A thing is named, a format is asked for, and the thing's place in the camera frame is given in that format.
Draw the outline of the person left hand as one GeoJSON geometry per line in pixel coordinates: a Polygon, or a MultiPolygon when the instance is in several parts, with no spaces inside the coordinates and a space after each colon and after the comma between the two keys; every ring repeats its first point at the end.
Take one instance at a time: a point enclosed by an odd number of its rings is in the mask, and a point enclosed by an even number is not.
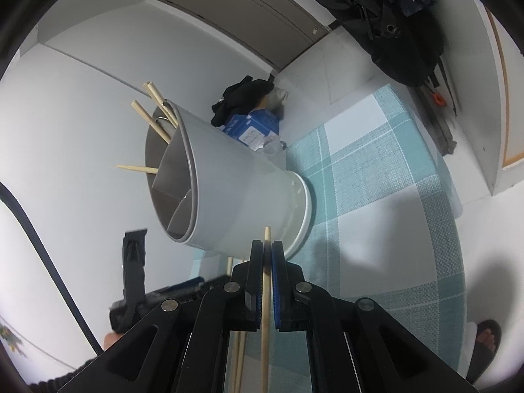
{"type": "Polygon", "coordinates": [[[123,337],[123,334],[119,334],[115,332],[108,333],[104,338],[103,349],[104,350],[109,349],[112,345],[114,345],[122,337],[123,337]]]}

